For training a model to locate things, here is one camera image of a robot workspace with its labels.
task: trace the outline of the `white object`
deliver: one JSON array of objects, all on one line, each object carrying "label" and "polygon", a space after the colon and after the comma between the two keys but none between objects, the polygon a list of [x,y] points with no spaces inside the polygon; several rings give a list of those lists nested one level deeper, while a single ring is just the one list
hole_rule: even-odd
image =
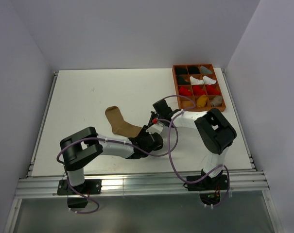
[{"label": "white object", "polygon": [[[224,149],[224,151],[220,155],[214,154],[214,153],[209,151],[209,153],[207,155],[205,165],[204,165],[204,168],[203,168],[203,171],[205,173],[208,173],[209,171],[211,171],[216,166],[218,166],[220,164],[224,164],[225,155],[226,155],[228,150],[230,151],[230,147],[227,147],[226,149]],[[220,167],[220,168],[214,170],[208,176],[213,178],[213,177],[217,176],[221,172],[222,169],[223,168]]]},{"label": "white object", "polygon": [[187,111],[178,111],[177,113],[175,113],[172,117],[172,119],[178,115],[179,113],[184,112],[182,115],[178,116],[175,120],[174,120],[174,126],[176,127],[186,127],[186,128],[190,128],[190,129],[195,129],[196,125],[194,123],[194,121],[199,118],[202,117],[206,114],[206,111],[204,112],[187,112]]},{"label": "white object", "polygon": [[[108,138],[108,137],[105,137],[101,134],[98,135],[98,138],[105,138],[106,139],[105,141],[99,141],[99,144],[103,146],[103,152],[100,154],[100,156],[114,155],[114,156],[119,156],[121,158],[126,159],[126,158],[130,157],[132,154],[134,154],[133,147],[125,145],[125,143],[131,143],[131,141],[129,139],[120,140],[120,139],[116,139],[116,138]],[[109,139],[122,141],[123,144],[107,142],[107,140],[109,140]]]},{"label": "white object", "polygon": [[206,85],[210,85],[210,84],[215,84],[215,83],[216,83],[216,80],[211,79],[210,77],[207,77],[207,76],[205,75],[205,76],[203,76],[203,82],[204,82],[204,84],[206,84]]},{"label": "white object", "polygon": [[83,168],[76,171],[67,171],[70,184],[75,187],[84,183]]},{"label": "white object", "polygon": [[161,134],[161,132],[163,131],[163,128],[164,128],[164,125],[158,122],[157,124],[154,124],[150,126],[148,129],[146,129],[146,132],[149,134],[153,134],[153,133]]},{"label": "white object", "polygon": [[191,83],[191,85],[203,85],[204,81],[196,79],[193,76],[190,76],[190,83]]},{"label": "white object", "polygon": [[[251,169],[221,69],[214,70],[226,103],[223,114],[237,132],[237,138],[225,158],[225,165],[229,169]],[[149,121],[150,111],[154,111],[152,104],[174,94],[171,68],[60,71],[40,137],[32,176],[62,176],[64,169],[55,160],[60,151],[59,142],[88,126],[94,126],[97,132],[108,137],[124,140],[124,137],[112,133],[111,125],[104,114],[107,107],[118,106],[127,122],[142,126]],[[178,108],[177,98],[169,98],[166,101],[173,110]],[[167,151],[165,131],[167,127],[161,134],[164,147],[155,153]],[[178,131],[178,146],[172,152],[176,168],[180,172],[201,170],[204,166],[202,160],[208,154],[208,150],[199,132],[187,128],[180,128]],[[171,144],[174,142],[175,132],[172,129]],[[138,160],[127,160],[113,155],[98,156],[84,167],[86,175],[172,171],[167,156],[148,156]]]}]

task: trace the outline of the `purple cable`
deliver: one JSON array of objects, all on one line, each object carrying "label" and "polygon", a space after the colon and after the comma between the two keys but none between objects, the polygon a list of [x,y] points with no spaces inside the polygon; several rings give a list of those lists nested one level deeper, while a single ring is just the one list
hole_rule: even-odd
[{"label": "purple cable", "polygon": [[[158,120],[159,120],[159,121],[165,121],[165,122],[170,123],[170,121],[169,121],[169,120],[166,120],[166,119],[158,119]],[[176,128],[174,125],[173,125],[173,127],[174,127],[174,129],[175,129],[175,131],[176,131],[176,142],[175,142],[175,145],[174,145],[173,148],[172,148],[172,151],[176,148],[177,143],[178,143],[178,131],[177,131],[177,128]],[[89,137],[89,138],[84,138],[84,139],[81,139],[81,140],[75,141],[75,142],[73,142],[73,143],[67,145],[66,147],[64,147],[64,148],[59,152],[59,154],[58,154],[57,157],[56,157],[57,162],[59,162],[59,163],[61,163],[61,164],[64,165],[65,163],[64,163],[63,161],[61,161],[59,158],[60,158],[60,156],[61,156],[66,150],[68,150],[68,148],[70,148],[70,147],[72,147],[72,146],[74,146],[74,145],[76,145],[76,144],[79,144],[79,143],[81,143],[81,142],[93,141],[93,140],[97,140],[97,141],[105,141],[105,139],[103,139],[103,138],[97,138],[97,137]],[[107,142],[113,142],[113,143],[123,144],[123,142],[121,142],[121,141],[111,140],[111,139],[108,139]],[[168,154],[168,152],[165,153],[165,154],[160,154],[160,155],[151,154],[151,153],[148,153],[148,152],[142,150],[141,148],[139,148],[139,147],[137,147],[137,146],[135,146],[135,145],[133,145],[133,144],[130,144],[130,143],[125,143],[125,144],[126,144],[126,145],[129,145],[129,146],[132,146],[132,147],[138,149],[139,151],[141,151],[141,152],[143,152],[143,153],[145,153],[145,154],[148,154],[148,155],[150,155],[150,156],[154,156],[154,157],[161,157],[161,156],[164,156],[164,155],[167,155],[167,154]],[[98,203],[96,200],[94,200],[93,198],[87,197],[87,196],[83,195],[82,193],[79,193],[78,191],[76,191],[76,190],[72,187],[72,185],[70,184],[70,182],[69,182],[69,178],[68,178],[68,177],[67,177],[67,183],[68,183],[69,188],[70,188],[75,194],[77,194],[77,195],[79,195],[79,196],[81,196],[81,197],[83,197],[83,198],[85,198],[85,199],[87,199],[87,200],[90,200],[90,201],[94,202],[95,204],[97,204],[97,208],[94,209],[94,210],[92,210],[92,211],[87,211],[87,212],[83,212],[83,211],[74,211],[74,210],[71,210],[71,211],[73,211],[73,212],[75,212],[75,213],[77,213],[77,214],[91,214],[91,213],[96,212],[96,211],[99,209],[99,203]]]},{"label": "purple cable", "polygon": [[212,173],[213,171],[221,168],[221,167],[225,167],[226,171],[227,171],[227,175],[228,175],[228,188],[226,190],[226,193],[225,193],[225,197],[223,199],[221,199],[221,201],[219,203],[217,203],[216,205],[214,206],[218,206],[220,205],[223,200],[225,200],[227,198],[227,195],[229,193],[229,190],[230,190],[230,175],[229,175],[229,170],[228,168],[225,166],[225,165],[218,165],[216,166],[215,168],[213,168],[211,171],[209,171],[208,173],[206,173],[204,176],[202,176],[200,179],[196,180],[196,181],[187,181],[185,179],[183,179],[180,174],[178,173],[177,169],[175,168],[174,164],[173,164],[173,159],[172,159],[172,154],[171,154],[171,151],[170,151],[170,148],[171,148],[171,142],[170,142],[170,138],[171,138],[171,129],[172,129],[172,125],[173,125],[173,122],[174,120],[179,117],[180,115],[182,115],[184,113],[184,110],[187,110],[187,109],[191,109],[191,108],[194,108],[196,105],[195,105],[195,102],[187,97],[184,97],[184,96],[180,96],[180,95],[171,95],[171,96],[167,96],[163,99],[166,99],[166,98],[169,98],[169,97],[182,97],[182,98],[185,98],[185,99],[188,99],[190,100],[192,103],[193,103],[193,106],[192,107],[188,107],[188,108],[185,108],[182,110],[181,113],[177,114],[175,117],[173,117],[173,119],[171,120],[170,122],[170,125],[169,125],[169,128],[168,128],[168,135],[167,135],[167,148],[168,148],[168,157],[169,157],[169,160],[171,162],[171,165],[172,165],[172,168],[174,170],[174,173],[176,174],[176,176],[183,182],[185,183],[188,183],[188,184],[193,184],[193,183],[199,183],[201,182],[203,179],[205,179],[210,173]]},{"label": "purple cable", "polygon": [[[193,106],[192,106],[192,107],[185,108],[185,109],[183,109],[183,111],[184,111],[184,110],[191,109],[191,108],[194,108],[194,107],[196,106],[196,104],[195,104],[195,102],[194,102],[193,100],[191,100],[191,99],[188,98],[188,97],[181,96],[181,95],[171,95],[171,96],[167,96],[167,97],[164,97],[163,100],[164,100],[164,99],[167,99],[167,98],[170,98],[170,97],[182,97],[182,98],[185,98],[185,99],[190,100],[190,101],[193,103]],[[205,175],[204,175],[203,177],[201,177],[200,179],[198,179],[198,180],[196,180],[196,181],[189,182],[189,181],[183,179],[183,178],[179,175],[179,173],[177,172],[177,170],[176,170],[176,168],[175,168],[175,166],[174,166],[174,164],[173,164],[173,159],[172,159],[171,152],[176,148],[177,143],[178,143],[178,131],[177,131],[177,128],[173,125],[173,121],[174,121],[178,116],[180,116],[181,114],[183,114],[183,111],[182,111],[181,113],[177,114],[177,115],[176,115],[171,121],[168,121],[168,120],[166,120],[166,119],[158,119],[159,121],[169,122],[169,130],[168,130],[168,137],[167,137],[167,138],[168,138],[168,141],[167,141],[168,151],[167,151],[165,154],[160,154],[160,155],[157,155],[157,154],[151,154],[151,153],[148,153],[148,152],[142,150],[141,148],[139,148],[139,147],[137,147],[137,146],[135,146],[135,145],[133,145],[133,144],[125,143],[125,145],[131,146],[131,147],[134,147],[134,148],[138,149],[139,151],[141,151],[141,152],[143,152],[143,153],[145,153],[145,154],[148,154],[148,155],[150,155],[150,156],[154,156],[154,157],[161,157],[161,156],[164,156],[164,155],[167,155],[167,154],[168,154],[168,156],[169,156],[169,160],[170,160],[170,163],[171,163],[171,165],[172,165],[172,168],[173,168],[174,173],[176,174],[176,176],[177,176],[180,180],[182,180],[183,182],[185,182],[185,183],[189,183],[189,184],[191,184],[191,183],[198,183],[198,182],[202,181],[202,180],[205,179],[210,173],[212,173],[212,172],[215,171],[216,169],[221,168],[222,166],[224,166],[225,169],[226,169],[226,171],[227,171],[227,175],[228,175],[228,188],[227,188],[227,191],[226,191],[225,197],[224,197],[223,199],[221,199],[221,201],[220,201],[218,204],[214,205],[214,206],[218,206],[218,205],[220,205],[220,204],[223,202],[223,200],[225,200],[225,199],[227,198],[227,195],[228,195],[229,190],[230,190],[230,176],[229,176],[229,170],[227,169],[227,167],[226,167],[225,165],[218,165],[217,167],[213,168],[211,171],[209,171],[207,174],[205,174]],[[171,129],[172,129],[172,127],[174,127],[174,129],[175,129],[175,131],[176,131],[176,142],[175,142],[173,148],[171,149],[171,140],[170,140],[170,139],[171,139]],[[75,142],[73,142],[73,143],[67,145],[66,147],[64,147],[64,148],[59,152],[59,154],[58,154],[57,157],[56,157],[57,162],[59,162],[59,163],[61,163],[61,164],[64,165],[65,163],[64,163],[63,161],[61,161],[59,158],[60,158],[60,156],[61,156],[61,155],[62,155],[62,154],[68,149],[68,148],[70,148],[70,147],[72,147],[72,146],[74,146],[74,145],[76,145],[76,144],[79,144],[79,143],[81,143],[81,142],[92,141],[92,140],[97,140],[97,141],[107,141],[107,142],[112,142],[112,143],[123,144],[123,142],[121,142],[121,141],[111,140],[111,139],[105,140],[105,139],[103,139],[103,138],[97,138],[97,137],[84,138],[84,139],[81,139],[81,140],[75,141]],[[73,212],[78,213],[78,214],[91,214],[91,213],[96,212],[96,211],[99,209],[99,203],[98,203],[96,200],[94,200],[94,199],[92,199],[92,198],[90,198],[90,197],[87,197],[87,196],[85,196],[85,195],[79,193],[78,191],[76,191],[76,190],[71,186],[71,184],[70,184],[68,178],[67,178],[67,183],[68,183],[69,188],[70,188],[74,193],[76,193],[77,195],[80,195],[81,197],[86,198],[87,200],[90,200],[90,201],[92,201],[92,202],[94,202],[94,203],[97,204],[97,208],[94,209],[94,210],[92,210],[92,211],[82,212],[82,211],[74,211],[74,210],[72,210]]]},{"label": "purple cable", "polygon": [[79,196],[81,196],[81,197],[83,197],[83,198],[85,198],[85,199],[87,199],[87,200],[90,200],[90,201],[94,202],[94,203],[97,205],[97,208],[94,209],[94,210],[91,210],[91,211],[85,211],[85,212],[84,212],[84,211],[75,211],[75,210],[70,209],[71,211],[73,211],[73,212],[75,212],[75,213],[77,213],[77,214],[91,214],[91,213],[94,213],[94,212],[98,211],[98,209],[99,209],[99,203],[98,203],[96,200],[94,200],[93,198],[87,197],[87,196],[83,195],[82,193],[79,193],[77,190],[75,190],[75,189],[71,186],[68,177],[67,177],[67,183],[68,183],[69,188],[70,188],[75,194],[77,194],[77,195],[79,195]]}]

